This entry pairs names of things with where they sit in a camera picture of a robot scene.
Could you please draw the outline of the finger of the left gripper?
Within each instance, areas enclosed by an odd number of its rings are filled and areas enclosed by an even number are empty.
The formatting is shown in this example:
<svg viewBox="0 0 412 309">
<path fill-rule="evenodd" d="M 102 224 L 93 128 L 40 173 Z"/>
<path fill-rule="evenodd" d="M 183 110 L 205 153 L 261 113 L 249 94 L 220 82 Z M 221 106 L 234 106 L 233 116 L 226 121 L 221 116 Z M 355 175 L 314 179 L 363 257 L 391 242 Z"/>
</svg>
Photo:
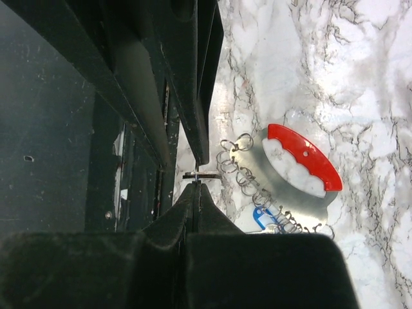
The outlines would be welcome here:
<svg viewBox="0 0 412 309">
<path fill-rule="evenodd" d="M 165 170 L 171 157 L 149 52 L 123 1 L 13 1 L 12 10 L 91 83 Z"/>
<path fill-rule="evenodd" d="M 150 1 L 149 13 L 167 80 L 198 165 L 209 162 L 209 109 L 223 25 L 217 1 Z"/>
</svg>

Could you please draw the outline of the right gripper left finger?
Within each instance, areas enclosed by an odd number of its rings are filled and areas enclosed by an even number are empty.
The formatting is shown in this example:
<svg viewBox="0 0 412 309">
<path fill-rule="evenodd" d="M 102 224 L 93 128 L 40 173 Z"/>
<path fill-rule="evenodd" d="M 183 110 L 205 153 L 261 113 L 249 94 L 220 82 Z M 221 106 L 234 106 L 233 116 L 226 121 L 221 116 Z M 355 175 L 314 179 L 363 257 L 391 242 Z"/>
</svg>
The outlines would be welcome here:
<svg viewBox="0 0 412 309">
<path fill-rule="evenodd" d="M 18 233 L 1 240 L 2 308 L 186 308 L 188 185 L 134 232 Z"/>
</svg>

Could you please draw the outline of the key with black tag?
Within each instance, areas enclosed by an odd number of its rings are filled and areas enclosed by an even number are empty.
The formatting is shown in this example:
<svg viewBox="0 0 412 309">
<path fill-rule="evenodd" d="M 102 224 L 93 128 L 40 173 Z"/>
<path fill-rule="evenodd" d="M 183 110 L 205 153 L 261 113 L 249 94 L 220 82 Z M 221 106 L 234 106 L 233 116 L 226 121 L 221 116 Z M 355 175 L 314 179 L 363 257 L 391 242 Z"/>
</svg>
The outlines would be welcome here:
<svg viewBox="0 0 412 309">
<path fill-rule="evenodd" d="M 184 180 L 201 182 L 202 180 L 221 180 L 222 174 L 219 171 L 201 171 L 200 166 L 195 163 L 194 170 L 191 172 L 185 172 L 182 178 Z"/>
</svg>

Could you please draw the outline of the metal key organizer red handle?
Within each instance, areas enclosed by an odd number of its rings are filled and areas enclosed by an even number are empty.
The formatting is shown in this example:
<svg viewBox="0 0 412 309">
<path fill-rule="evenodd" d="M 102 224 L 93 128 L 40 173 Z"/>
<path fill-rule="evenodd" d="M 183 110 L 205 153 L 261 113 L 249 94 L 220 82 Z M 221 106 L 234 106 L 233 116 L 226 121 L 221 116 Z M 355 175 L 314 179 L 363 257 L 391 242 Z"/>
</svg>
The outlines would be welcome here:
<svg viewBox="0 0 412 309">
<path fill-rule="evenodd" d="M 267 234 L 335 237 L 328 207 L 343 189 L 341 177 L 319 148 L 298 132 L 269 124 L 235 140 L 223 139 L 218 169 L 231 174 L 252 208 L 273 216 Z"/>
</svg>

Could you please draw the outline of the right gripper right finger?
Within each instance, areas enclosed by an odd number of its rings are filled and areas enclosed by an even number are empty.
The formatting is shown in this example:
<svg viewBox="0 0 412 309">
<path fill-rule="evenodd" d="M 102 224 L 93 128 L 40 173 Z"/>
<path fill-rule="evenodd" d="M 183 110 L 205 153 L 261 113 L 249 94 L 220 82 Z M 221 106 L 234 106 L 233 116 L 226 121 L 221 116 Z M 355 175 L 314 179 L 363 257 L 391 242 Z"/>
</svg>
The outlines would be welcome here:
<svg viewBox="0 0 412 309">
<path fill-rule="evenodd" d="M 356 308 L 341 251 L 320 234 L 251 235 L 217 209 L 204 184 L 186 191 L 198 228 L 186 240 L 189 308 Z"/>
</svg>

